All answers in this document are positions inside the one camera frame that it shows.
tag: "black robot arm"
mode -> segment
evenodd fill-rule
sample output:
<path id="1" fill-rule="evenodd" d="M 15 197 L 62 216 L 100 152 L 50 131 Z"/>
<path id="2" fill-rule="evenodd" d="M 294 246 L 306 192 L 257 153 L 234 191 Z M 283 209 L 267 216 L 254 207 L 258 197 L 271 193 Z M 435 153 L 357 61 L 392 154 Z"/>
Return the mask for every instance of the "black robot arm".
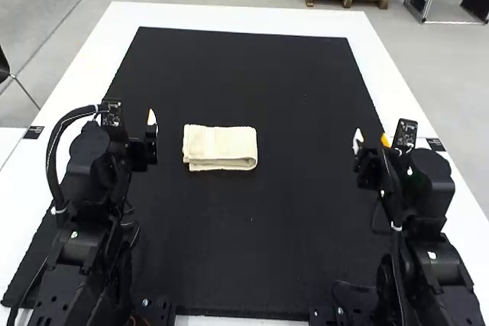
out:
<path id="1" fill-rule="evenodd" d="M 416 149 L 417 123 L 400 120 L 392 147 L 355 155 L 358 186 L 378 192 L 391 226 L 392 246 L 377 272 L 379 325 L 484 325 L 473 282 L 442 233 L 455 194 L 449 162 Z"/>
<path id="2" fill-rule="evenodd" d="M 102 123 L 87 122 L 72 142 L 60 186 L 56 173 L 60 136 L 78 118 L 94 114 L 102 116 Z M 30 286 L 40 280 L 29 326 L 122 326 L 129 320 L 131 249 L 139 225 L 127 221 L 134 210 L 126 208 L 127 194 L 132 172 L 157 162 L 152 111 L 150 118 L 153 122 L 148 118 L 143 141 L 128 137 L 117 101 L 73 110 L 53 129 L 46 173 L 58 231 L 38 279 Z M 8 325 L 14 324 L 18 306 L 12 308 Z"/>

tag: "cream towel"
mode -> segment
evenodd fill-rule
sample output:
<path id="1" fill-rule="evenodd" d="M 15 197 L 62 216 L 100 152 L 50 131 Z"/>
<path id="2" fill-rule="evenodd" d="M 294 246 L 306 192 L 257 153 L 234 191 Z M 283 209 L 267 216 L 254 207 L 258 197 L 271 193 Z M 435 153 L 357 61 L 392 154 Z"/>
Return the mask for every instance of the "cream towel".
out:
<path id="1" fill-rule="evenodd" d="M 252 127 L 183 127 L 183 162 L 190 171 L 250 170 L 258 162 L 257 132 Z"/>

